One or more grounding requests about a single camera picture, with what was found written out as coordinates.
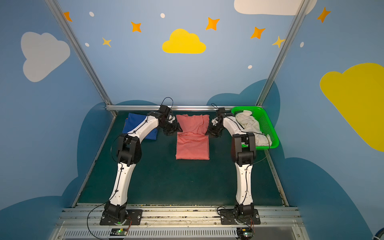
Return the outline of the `folded blue t shirt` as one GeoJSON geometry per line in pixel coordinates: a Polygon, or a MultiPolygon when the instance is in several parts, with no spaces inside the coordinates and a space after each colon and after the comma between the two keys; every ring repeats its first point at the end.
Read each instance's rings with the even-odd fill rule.
{"type": "MultiPolygon", "coordinates": [[[[146,118],[145,115],[139,115],[134,113],[129,113],[128,117],[125,120],[125,125],[122,130],[123,134],[130,133],[133,129],[139,126],[146,118]]],[[[146,137],[146,140],[156,140],[158,134],[158,129],[153,129],[146,137]]]]}

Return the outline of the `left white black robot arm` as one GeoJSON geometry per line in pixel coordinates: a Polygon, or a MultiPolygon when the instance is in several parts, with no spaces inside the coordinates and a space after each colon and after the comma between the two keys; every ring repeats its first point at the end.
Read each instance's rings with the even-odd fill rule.
{"type": "Polygon", "coordinates": [[[154,129],[161,128],[165,135],[182,131],[172,110],[161,105],[157,111],[151,111],[133,130],[118,137],[118,171],[110,199],[105,203],[100,225],[122,226],[128,217],[128,189],[133,171],[142,157],[141,143],[154,129]]]}

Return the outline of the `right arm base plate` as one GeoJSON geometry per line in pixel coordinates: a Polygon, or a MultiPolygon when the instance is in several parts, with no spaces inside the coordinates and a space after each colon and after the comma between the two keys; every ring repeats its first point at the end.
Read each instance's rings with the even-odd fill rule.
{"type": "Polygon", "coordinates": [[[260,225],[261,219],[258,210],[254,209],[251,215],[240,215],[235,209],[217,210],[222,225],[260,225]]]}

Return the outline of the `back aluminium frame bar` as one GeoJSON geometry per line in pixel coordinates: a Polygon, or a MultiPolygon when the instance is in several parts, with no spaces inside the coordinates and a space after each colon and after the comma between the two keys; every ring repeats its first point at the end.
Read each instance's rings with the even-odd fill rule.
{"type": "MultiPolygon", "coordinates": [[[[106,105],[107,111],[155,111],[158,110],[158,105],[106,105]]],[[[214,112],[217,110],[215,106],[178,106],[170,107],[173,111],[190,111],[190,112],[214,112]]]]}

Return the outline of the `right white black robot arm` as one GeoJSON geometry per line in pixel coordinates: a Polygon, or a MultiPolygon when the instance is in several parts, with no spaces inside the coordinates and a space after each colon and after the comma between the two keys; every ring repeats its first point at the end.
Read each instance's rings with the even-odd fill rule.
{"type": "Polygon", "coordinates": [[[237,173],[236,205],[232,210],[219,210],[221,216],[245,222],[255,214],[251,176],[256,158],[255,134],[247,132],[233,114],[219,113],[210,123],[206,134],[218,138],[227,130],[231,137],[231,159],[237,173]]]}

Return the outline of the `left green circuit board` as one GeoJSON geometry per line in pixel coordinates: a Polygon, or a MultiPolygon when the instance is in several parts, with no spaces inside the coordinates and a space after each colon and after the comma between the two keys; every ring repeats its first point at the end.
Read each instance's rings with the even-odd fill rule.
{"type": "Polygon", "coordinates": [[[128,234],[128,229],[112,229],[110,232],[111,237],[122,236],[125,237],[128,234]]]}

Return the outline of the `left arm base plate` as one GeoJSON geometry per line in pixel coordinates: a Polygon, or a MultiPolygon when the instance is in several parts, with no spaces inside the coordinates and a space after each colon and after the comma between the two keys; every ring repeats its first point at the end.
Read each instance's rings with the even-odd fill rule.
{"type": "Polygon", "coordinates": [[[139,209],[122,209],[120,211],[104,210],[100,220],[101,226],[138,226],[141,223],[143,211],[139,209]]]}

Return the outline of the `pink t shirt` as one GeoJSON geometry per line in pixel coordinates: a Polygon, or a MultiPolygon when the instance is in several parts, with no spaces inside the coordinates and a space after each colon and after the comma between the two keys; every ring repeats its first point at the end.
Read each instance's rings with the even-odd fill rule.
{"type": "Polygon", "coordinates": [[[182,132],[177,135],[177,160],[209,160],[209,115],[177,115],[182,132]]]}

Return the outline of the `left aluminium frame post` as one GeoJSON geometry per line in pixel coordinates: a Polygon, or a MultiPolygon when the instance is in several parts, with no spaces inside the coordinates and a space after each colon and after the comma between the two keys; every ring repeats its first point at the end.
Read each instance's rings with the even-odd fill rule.
{"type": "Polygon", "coordinates": [[[106,105],[112,105],[112,101],[110,97],[107,94],[106,89],[104,88],[101,80],[99,79],[95,69],[93,68],[92,64],[90,63],[88,57],[86,56],[86,53],[84,49],[82,48],[81,43],[79,42],[75,32],[73,31],[70,22],[66,19],[64,12],[62,11],[60,4],[58,1],[51,1],[51,0],[45,0],[45,3],[49,7],[51,13],[53,14],[54,18],[58,22],[60,28],[62,29],[63,33],[65,34],[66,38],[70,42],[72,48],[74,49],[76,55],[78,56],[81,64],[83,65],[84,69],[86,70],[88,76],[90,77],[92,83],[96,87],[98,93],[100,94],[101,98],[105,102],[106,105]]]}

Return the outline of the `aluminium rail base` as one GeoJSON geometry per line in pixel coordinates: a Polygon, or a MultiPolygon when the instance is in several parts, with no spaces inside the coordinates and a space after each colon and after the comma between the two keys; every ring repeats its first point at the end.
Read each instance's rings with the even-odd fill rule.
{"type": "Polygon", "coordinates": [[[140,206],[138,226],[101,226],[102,208],[79,205],[64,209],[51,240],[236,240],[237,228],[252,228],[251,240],[308,240],[310,237],[294,207],[257,206],[260,225],[222,225],[217,206],[140,206]],[[128,229],[125,237],[111,237],[112,229],[128,229]]]}

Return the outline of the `white grey t shirt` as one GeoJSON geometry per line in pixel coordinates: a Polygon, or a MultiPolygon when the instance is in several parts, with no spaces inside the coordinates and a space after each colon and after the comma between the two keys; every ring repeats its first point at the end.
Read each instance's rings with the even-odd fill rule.
{"type": "Polygon", "coordinates": [[[255,143],[257,147],[270,147],[272,140],[270,135],[266,135],[261,131],[260,123],[253,117],[253,113],[244,110],[235,115],[237,122],[243,127],[243,132],[253,133],[255,135],[255,143]]]}

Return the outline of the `green plastic basket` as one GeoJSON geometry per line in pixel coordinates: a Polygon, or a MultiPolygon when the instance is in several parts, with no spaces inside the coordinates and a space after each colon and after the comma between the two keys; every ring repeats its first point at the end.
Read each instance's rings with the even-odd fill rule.
{"type": "Polygon", "coordinates": [[[251,116],[253,116],[255,120],[257,120],[260,124],[261,132],[265,135],[269,135],[271,138],[271,141],[269,144],[267,144],[267,146],[256,146],[256,150],[261,151],[277,148],[280,144],[280,141],[267,112],[258,106],[239,106],[234,107],[231,110],[231,113],[236,115],[243,111],[251,111],[251,116]]]}

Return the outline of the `aluminium frame post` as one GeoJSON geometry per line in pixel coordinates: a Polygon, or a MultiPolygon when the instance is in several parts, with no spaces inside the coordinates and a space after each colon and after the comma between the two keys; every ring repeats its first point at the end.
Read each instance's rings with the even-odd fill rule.
{"type": "Polygon", "coordinates": [[[98,93],[100,94],[101,98],[105,102],[106,105],[112,105],[112,101],[110,97],[107,94],[106,89],[104,88],[101,80],[99,79],[95,69],[93,68],[92,64],[90,63],[88,57],[86,56],[86,53],[84,49],[82,48],[81,43],[79,42],[75,32],[73,31],[70,22],[66,19],[64,12],[62,11],[60,4],[58,1],[51,1],[51,0],[45,0],[45,3],[49,7],[51,13],[53,14],[54,18],[58,22],[60,28],[62,29],[63,33],[65,34],[66,38],[70,42],[72,48],[74,49],[76,55],[78,56],[81,64],[83,65],[84,69],[86,70],[88,76],[90,77],[92,83],[96,87],[98,93]]]}
{"type": "Polygon", "coordinates": [[[304,0],[300,3],[298,11],[296,15],[294,16],[294,19],[292,21],[292,24],[290,25],[290,28],[286,35],[286,40],[283,42],[283,46],[280,47],[278,56],[275,60],[275,63],[273,65],[273,68],[263,86],[263,89],[261,90],[261,93],[257,99],[256,106],[262,107],[264,101],[266,100],[268,93],[270,92],[270,89],[278,76],[279,70],[283,65],[283,62],[290,50],[291,45],[293,44],[295,37],[306,17],[307,9],[309,9],[311,1],[310,0],[304,0]]]}

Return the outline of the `right circuit board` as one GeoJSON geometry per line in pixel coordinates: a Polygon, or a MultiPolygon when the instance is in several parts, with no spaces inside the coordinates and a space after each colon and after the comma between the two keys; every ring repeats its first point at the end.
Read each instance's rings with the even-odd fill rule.
{"type": "Polygon", "coordinates": [[[250,240],[254,236],[252,228],[237,228],[237,240],[250,240]]]}

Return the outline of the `right aluminium frame post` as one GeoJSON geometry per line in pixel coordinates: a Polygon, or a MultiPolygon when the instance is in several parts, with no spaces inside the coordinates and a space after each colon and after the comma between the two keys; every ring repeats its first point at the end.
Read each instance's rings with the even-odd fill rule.
{"type": "Polygon", "coordinates": [[[270,92],[270,89],[278,76],[279,70],[283,65],[283,62],[290,50],[291,45],[293,44],[295,37],[306,17],[307,9],[309,9],[311,1],[310,0],[304,0],[300,3],[298,11],[296,15],[294,16],[294,19],[292,21],[292,24],[290,25],[290,28],[286,35],[286,40],[283,42],[283,46],[280,47],[278,56],[275,60],[275,63],[273,65],[273,68],[263,86],[263,89],[261,90],[261,93],[257,99],[256,106],[262,107],[264,101],[266,100],[268,93],[270,92]]]}

